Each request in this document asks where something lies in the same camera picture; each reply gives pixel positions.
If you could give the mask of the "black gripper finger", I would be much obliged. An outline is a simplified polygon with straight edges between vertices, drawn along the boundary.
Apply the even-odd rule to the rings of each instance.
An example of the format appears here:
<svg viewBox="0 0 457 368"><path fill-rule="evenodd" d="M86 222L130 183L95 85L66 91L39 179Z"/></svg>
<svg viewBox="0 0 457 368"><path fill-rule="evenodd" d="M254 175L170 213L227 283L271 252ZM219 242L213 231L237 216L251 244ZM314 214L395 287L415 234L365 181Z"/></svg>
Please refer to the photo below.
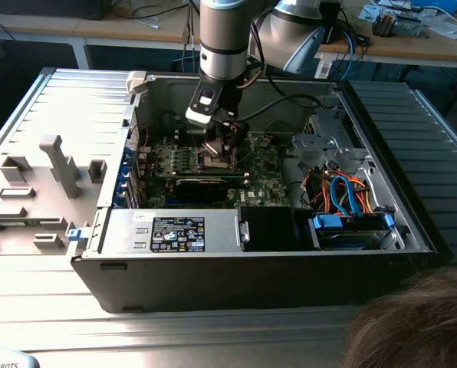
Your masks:
<svg viewBox="0 0 457 368"><path fill-rule="evenodd" d="M243 140L248 135L250 126L247 123L233 123L231 127L230 136L230 151L234 148L240 147Z"/></svg>
<svg viewBox="0 0 457 368"><path fill-rule="evenodd" d="M232 128L230 124L219 124L219 138L221 140L221 155L225 156L229 152L229 141L232 137Z"/></svg>

